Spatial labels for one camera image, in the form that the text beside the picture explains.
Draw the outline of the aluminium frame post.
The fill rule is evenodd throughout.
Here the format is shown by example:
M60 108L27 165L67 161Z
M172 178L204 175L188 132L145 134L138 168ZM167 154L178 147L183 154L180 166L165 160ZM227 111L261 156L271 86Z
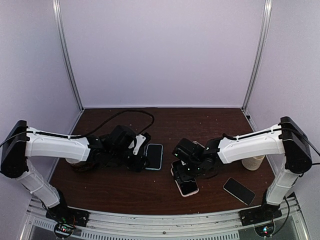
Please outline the aluminium frame post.
M265 0L264 1L264 8L263 8L263 14L262 14L262 20L261 20L261 27L260 27L260 33L258 38L258 44L256 49L255 58L253 61L253 67L250 74L250 79L247 87L247 91L244 97L244 101L242 104L242 111L244 113L248 112L250 100L254 91L254 86L259 74L259 69L261 66L261 61L263 58L263 52L265 49L265 45L268 38L268 32L270 28L270 22L272 17L272 8L273 8L273 1L272 0Z
M71 91L73 93L74 99L77 104L77 108L79 109L80 112L84 110L83 103L80 97L80 93L77 87L77 83L75 80L72 64L71 64L71 59L68 51L68 46L67 46L67 40L66 40L66 35L65 35L65 30L64 30L64 24L63 24L63 18L62 18L62 12L61 12L61 1L60 0L53 0L52 1L52 6L53 6L53 13L55 17L55 22L57 26L57 31L58 31L58 36L59 36L59 41L60 41L60 46L62 50L62 55L63 55L63 61L67 73L67 77L71 86Z

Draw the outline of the right aluminium frame post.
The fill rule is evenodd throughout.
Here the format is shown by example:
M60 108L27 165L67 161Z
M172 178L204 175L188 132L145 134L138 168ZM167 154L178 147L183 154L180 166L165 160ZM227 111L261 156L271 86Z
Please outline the right aluminium frame post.
M253 67L250 74L250 79L247 87L247 91L244 97L244 101L242 104L242 111L244 113L248 112L250 100L254 91L254 86L259 74L259 69L261 66L261 61L263 58L263 52L265 49L265 45L268 38L268 32L270 28L270 22L272 17L272 8L273 8L273 1L272 0L265 0L264 1L264 8L263 8L263 14L262 14L262 20L261 20L261 27L260 27L260 33L258 38L258 44L256 49L255 58L253 61Z

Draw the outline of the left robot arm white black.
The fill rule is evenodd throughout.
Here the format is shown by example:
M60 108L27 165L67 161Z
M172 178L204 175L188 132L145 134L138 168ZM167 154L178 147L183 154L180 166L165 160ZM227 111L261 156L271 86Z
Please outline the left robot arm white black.
M123 125L102 136L63 135L28 127L26 121L19 120L1 144L0 172L19 181L55 217L67 222L72 211L63 193L44 180L29 158L62 158L79 172L118 166L141 172L149 164L144 148L150 139L147 132L135 133Z

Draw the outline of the front aluminium rail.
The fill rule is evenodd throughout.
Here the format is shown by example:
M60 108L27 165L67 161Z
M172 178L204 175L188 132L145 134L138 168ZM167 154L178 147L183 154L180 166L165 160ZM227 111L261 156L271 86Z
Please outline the front aluminium rail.
M287 198L289 217L272 237L256 232L271 221L244 226L239 212L250 208L213 213L180 215L134 215L86 210L86 226L76 226L66 240L311 240L295 196ZM18 240L61 240L54 233L56 222L36 197L31 197Z

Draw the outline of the dark smartphone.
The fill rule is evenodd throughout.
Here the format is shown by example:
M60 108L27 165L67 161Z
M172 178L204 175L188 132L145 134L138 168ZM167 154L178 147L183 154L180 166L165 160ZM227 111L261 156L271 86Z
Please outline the dark smartphone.
M225 182L225 184L223 185L223 189L247 206L252 204L256 196L256 194L252 190L245 187L243 184L232 177L230 177Z

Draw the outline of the cream ribbed mug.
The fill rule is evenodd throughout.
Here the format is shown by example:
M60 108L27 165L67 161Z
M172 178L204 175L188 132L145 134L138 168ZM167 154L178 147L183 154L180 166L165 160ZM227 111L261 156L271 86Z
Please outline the cream ribbed mug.
M261 166L265 155L249 157L241 160L242 165L249 171L256 171Z

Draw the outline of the pink edged smartphone bottom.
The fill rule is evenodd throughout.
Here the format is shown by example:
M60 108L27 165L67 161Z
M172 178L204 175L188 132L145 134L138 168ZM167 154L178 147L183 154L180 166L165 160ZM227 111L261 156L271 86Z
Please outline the pink edged smartphone bottom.
M198 185L195 181L179 183L178 189L183 197L194 195L199 191Z

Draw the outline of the left aluminium frame post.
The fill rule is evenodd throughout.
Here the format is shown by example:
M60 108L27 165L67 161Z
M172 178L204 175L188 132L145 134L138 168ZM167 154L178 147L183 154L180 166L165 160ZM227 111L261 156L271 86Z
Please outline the left aluminium frame post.
M66 35L65 35L65 30L64 30L64 24L63 24L63 18L62 18L62 12L61 12L61 1L60 0L53 0L52 1L52 6L53 6L53 13L55 17L55 22L57 26L57 31L58 31L58 36L59 36L59 41L60 41L60 46L62 50L62 55L63 55L63 61L67 73L67 77L71 86L71 91L73 93L74 99L77 104L77 108L79 109L80 112L84 110L83 103L80 97L80 93L77 87L77 83L75 80L72 64L71 64L71 59L68 51L68 46L67 46L67 40L66 40Z

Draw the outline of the red floral saucer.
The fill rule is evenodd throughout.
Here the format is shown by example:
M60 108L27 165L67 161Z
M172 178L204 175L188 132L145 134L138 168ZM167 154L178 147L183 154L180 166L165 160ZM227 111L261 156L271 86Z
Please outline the red floral saucer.
M90 172L99 167L98 163L79 162L70 165L71 169L76 173Z

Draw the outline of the grey clear phone case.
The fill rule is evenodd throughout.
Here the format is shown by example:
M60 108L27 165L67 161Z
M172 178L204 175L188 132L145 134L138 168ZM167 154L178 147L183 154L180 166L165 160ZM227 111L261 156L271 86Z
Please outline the grey clear phone case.
M196 145L201 146L202 148L204 148L204 146L201 143L197 142L197 141L193 141L193 143L196 144Z

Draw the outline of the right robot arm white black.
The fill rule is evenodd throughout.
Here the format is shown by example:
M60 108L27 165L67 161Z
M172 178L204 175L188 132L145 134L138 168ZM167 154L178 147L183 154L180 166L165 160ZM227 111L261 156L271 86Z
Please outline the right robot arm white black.
M280 172L266 190L262 206L256 210L261 221L276 212L298 177L313 165L308 137L289 116L260 131L237 136L224 134L209 140L205 146L183 138L172 154L177 158L171 167L177 184L205 175L222 164L263 155L284 155Z

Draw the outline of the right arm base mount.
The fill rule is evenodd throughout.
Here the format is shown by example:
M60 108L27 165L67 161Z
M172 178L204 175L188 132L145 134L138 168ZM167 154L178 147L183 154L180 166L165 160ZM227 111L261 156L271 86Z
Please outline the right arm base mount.
M282 216L280 205L263 203L261 206L241 210L239 218L243 227L254 226L255 233L260 237L271 237L275 233L275 218Z

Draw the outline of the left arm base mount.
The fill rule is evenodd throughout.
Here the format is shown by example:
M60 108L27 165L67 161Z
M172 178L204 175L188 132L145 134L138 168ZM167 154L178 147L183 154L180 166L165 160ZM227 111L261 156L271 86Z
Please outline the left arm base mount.
M42 203L46 210L46 217L56 222L53 232L59 239L69 238L77 227L86 227L90 213L86 210L68 207L63 193L58 189L59 204L54 207L47 207Z

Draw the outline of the pink phone case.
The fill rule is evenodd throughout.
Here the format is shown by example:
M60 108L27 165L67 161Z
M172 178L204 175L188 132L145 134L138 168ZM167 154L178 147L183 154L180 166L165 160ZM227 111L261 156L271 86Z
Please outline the pink phone case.
M199 192L199 187L194 177L185 175L175 168L171 168L170 171L182 197L189 197Z

